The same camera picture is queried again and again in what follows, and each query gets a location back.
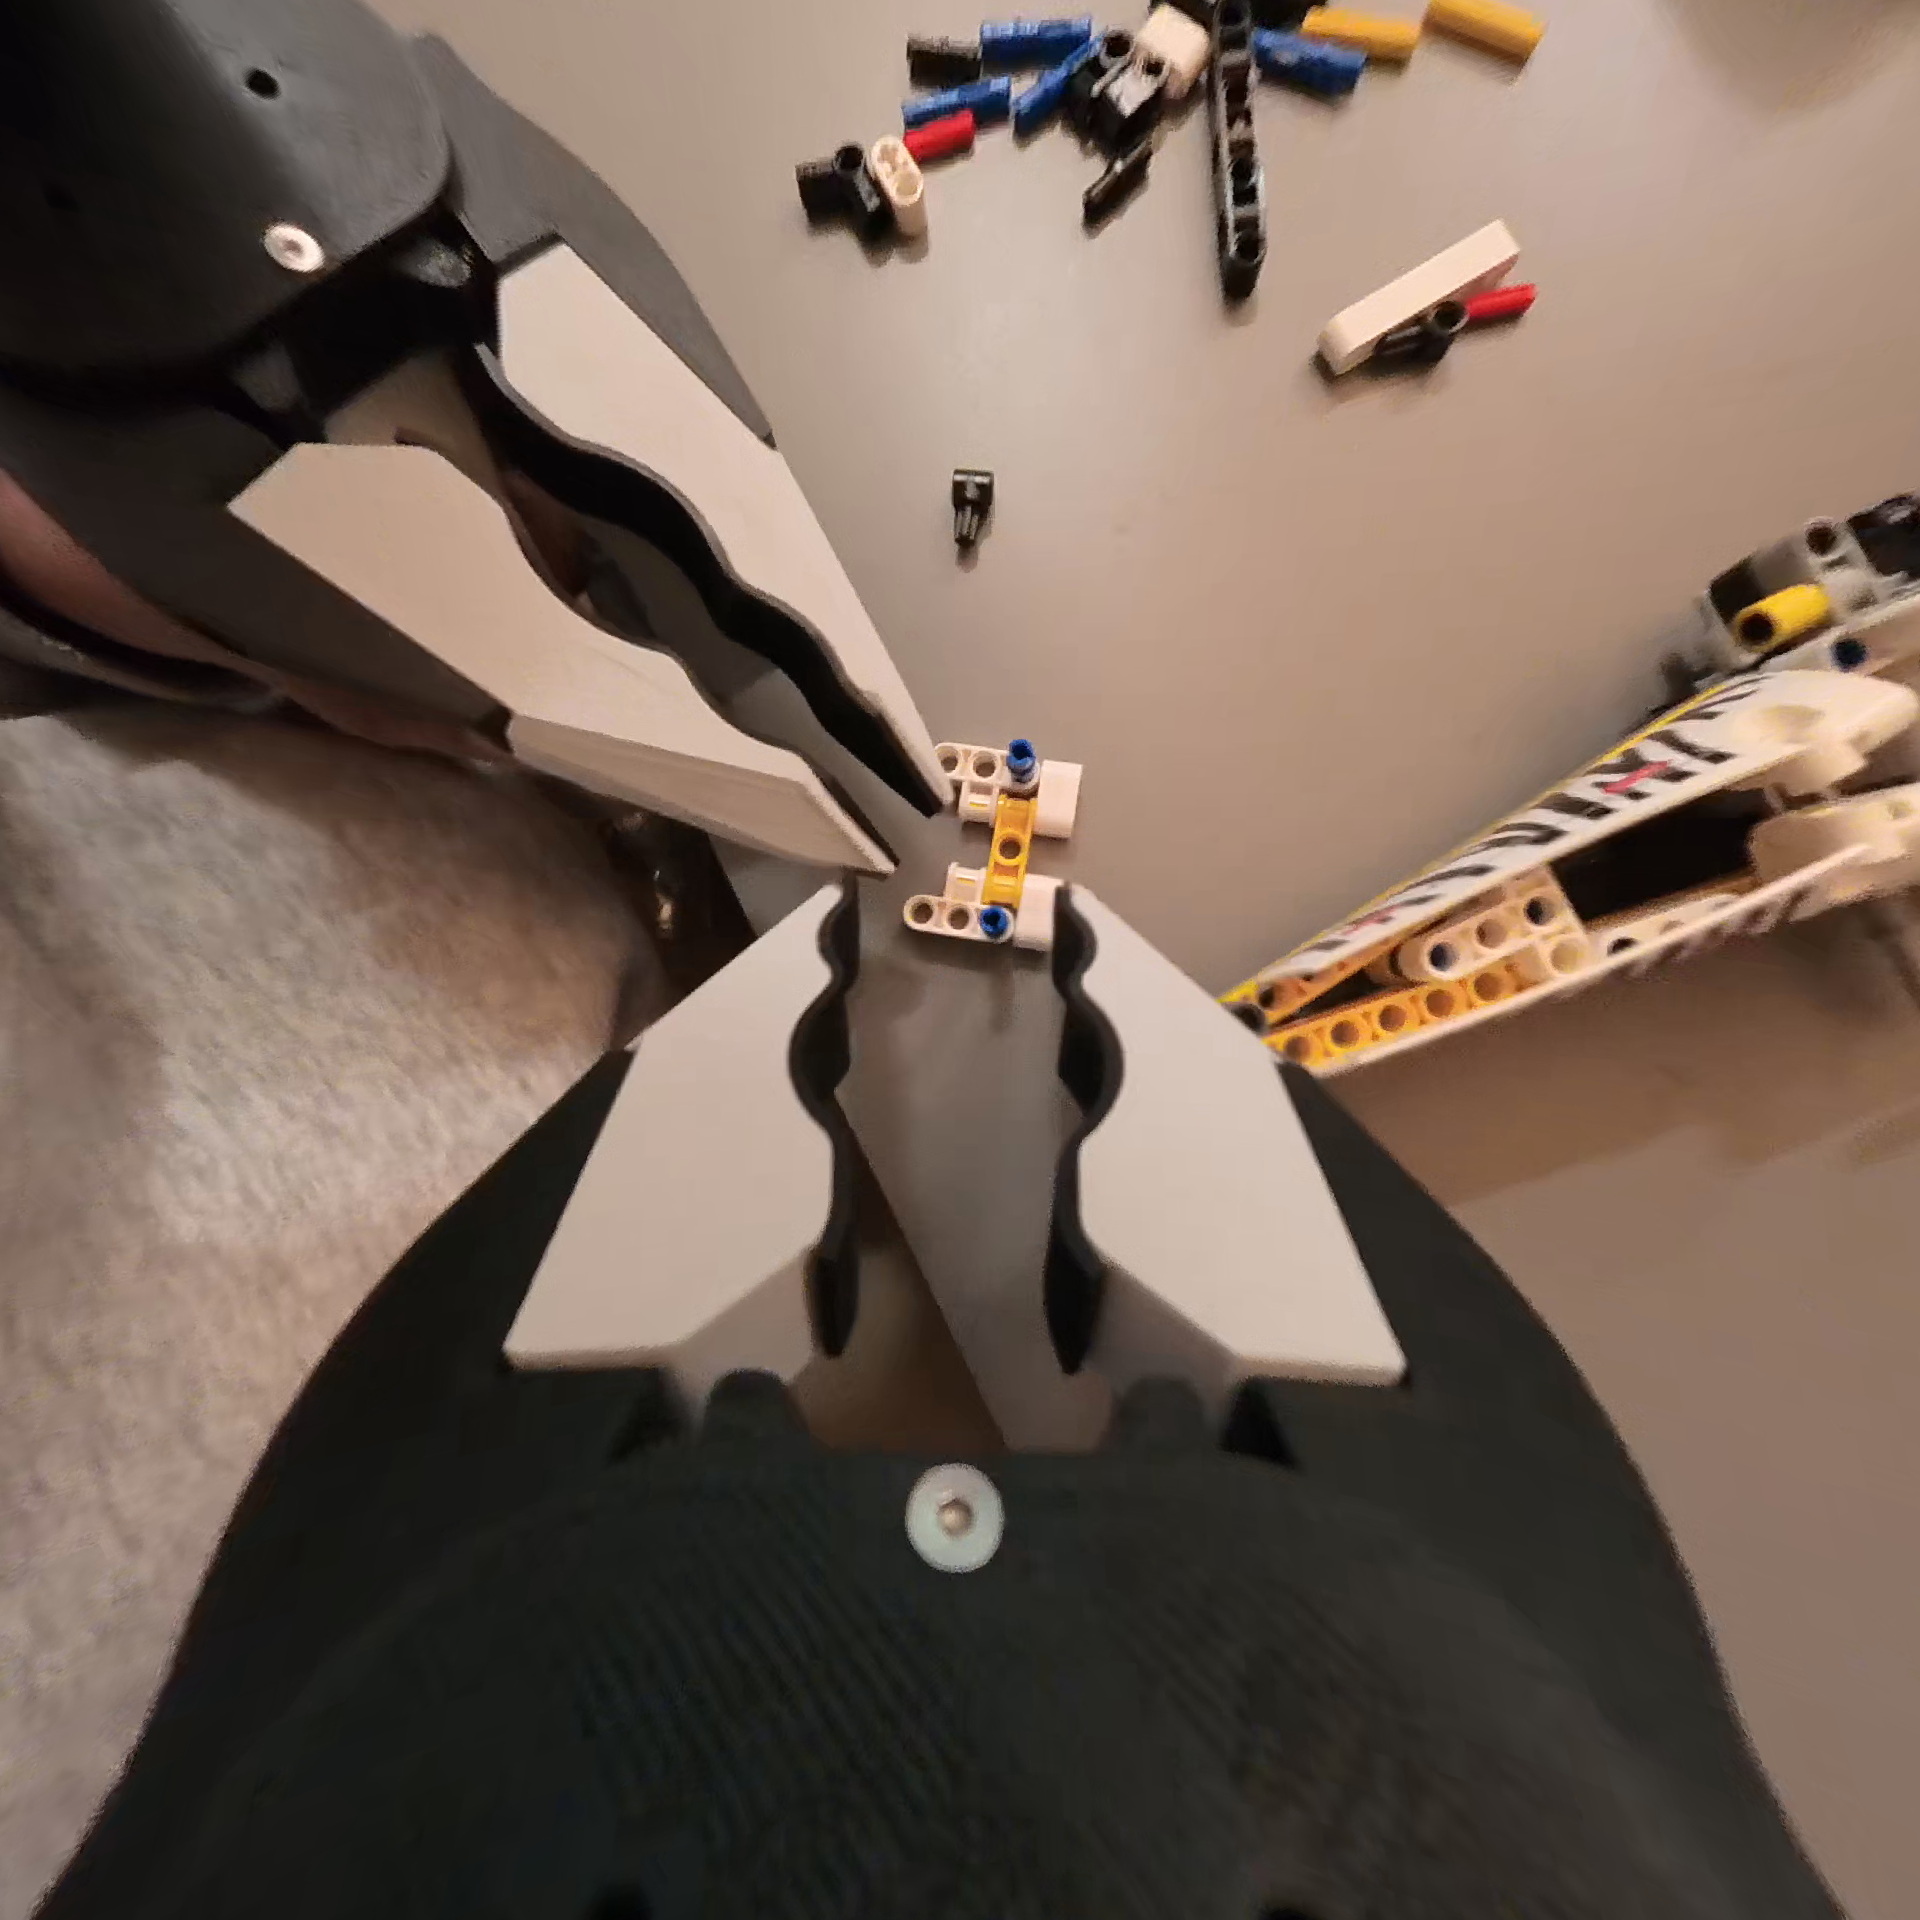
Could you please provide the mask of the white lego beam red pin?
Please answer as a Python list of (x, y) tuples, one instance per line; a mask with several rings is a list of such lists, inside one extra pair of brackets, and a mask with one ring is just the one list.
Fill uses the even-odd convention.
[(1335, 312), (1316, 335), (1320, 367), (1341, 378), (1373, 359), (1390, 333), (1428, 332), (1434, 310), (1463, 310), (1505, 288), (1521, 256), (1517, 233), (1502, 220), (1487, 222)]

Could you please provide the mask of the person's left hand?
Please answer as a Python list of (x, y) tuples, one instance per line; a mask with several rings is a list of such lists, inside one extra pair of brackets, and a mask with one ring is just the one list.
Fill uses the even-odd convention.
[(94, 651), (112, 643), (147, 661), (192, 661), (278, 688), (269, 668), (134, 592), (9, 472), (3, 474), (3, 574), (4, 586), (16, 590), (33, 612), (70, 625)]

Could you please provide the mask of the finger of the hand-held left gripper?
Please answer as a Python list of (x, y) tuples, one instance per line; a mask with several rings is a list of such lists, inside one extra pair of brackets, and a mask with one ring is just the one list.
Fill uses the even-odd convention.
[(550, 590), (506, 510), (440, 451), (297, 444), (228, 511), (505, 708), (521, 763), (807, 865), (897, 867), (802, 756)]
[[(764, 444), (588, 264), (554, 248), (505, 277), (482, 353), (508, 425), (560, 456), (546, 481), (679, 564), (725, 638), (795, 684), (831, 737), (920, 813), (949, 775), (900, 668), (778, 447)], [(688, 669), (568, 612), (506, 515), (463, 510), (482, 583), (460, 664), (505, 698), (541, 772), (674, 818), (850, 818), (802, 756), (738, 730)]]

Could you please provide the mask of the small white yellow lego assembly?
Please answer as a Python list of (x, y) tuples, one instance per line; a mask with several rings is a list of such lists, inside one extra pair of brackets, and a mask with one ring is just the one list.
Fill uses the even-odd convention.
[(1051, 952), (1062, 881), (1033, 867), (1039, 841), (1073, 838), (1087, 767), (1046, 757), (1026, 735), (1003, 745), (944, 739), (935, 756), (963, 825), (987, 829), (976, 865), (954, 861), (940, 891), (911, 896), (902, 926), (930, 939)]

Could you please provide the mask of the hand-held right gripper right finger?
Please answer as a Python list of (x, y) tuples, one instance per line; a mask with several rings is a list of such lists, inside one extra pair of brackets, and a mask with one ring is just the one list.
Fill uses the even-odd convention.
[(1401, 1384), (1278, 1055), (1083, 884), (1051, 977), (1073, 1103), (1042, 1270), (1062, 1373), (1115, 1395), (1175, 1380), (1210, 1416), (1253, 1380)]

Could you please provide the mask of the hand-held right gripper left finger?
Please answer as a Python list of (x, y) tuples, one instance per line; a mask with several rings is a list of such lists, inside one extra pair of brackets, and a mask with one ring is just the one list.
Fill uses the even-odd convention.
[(853, 1066), (858, 894), (826, 884), (629, 1048), (506, 1332), (522, 1371), (660, 1369), (697, 1408), (793, 1382), (858, 1316)]

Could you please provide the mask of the pile of loose lego pieces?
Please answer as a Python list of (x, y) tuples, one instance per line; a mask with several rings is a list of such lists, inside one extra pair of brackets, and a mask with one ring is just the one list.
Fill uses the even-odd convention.
[(1102, 157), (1083, 224), (1104, 227), (1150, 173), (1164, 122), (1200, 99), (1208, 128), (1212, 245), (1220, 292), (1248, 299), (1268, 256), (1268, 192), (1254, 92), (1268, 82), (1320, 104), (1368, 70), (1405, 66), (1443, 36), (1515, 66), (1545, 20), (1521, 3), (1428, 1), (1413, 14), (1360, 3), (1152, 3), (1134, 26), (1087, 11), (985, 20), (970, 36), (912, 33), (900, 131), (842, 141), (795, 168), (805, 217), (867, 243), (929, 230), (929, 168), (970, 153), (985, 130), (1020, 141), (1055, 125)]

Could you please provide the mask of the yellow white striped lego model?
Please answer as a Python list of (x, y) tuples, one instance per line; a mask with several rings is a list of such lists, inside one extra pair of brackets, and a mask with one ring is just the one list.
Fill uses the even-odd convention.
[(1917, 492), (1801, 521), (1690, 614), (1666, 705), (1226, 1011), (1332, 1078), (1845, 909), (1917, 982)]

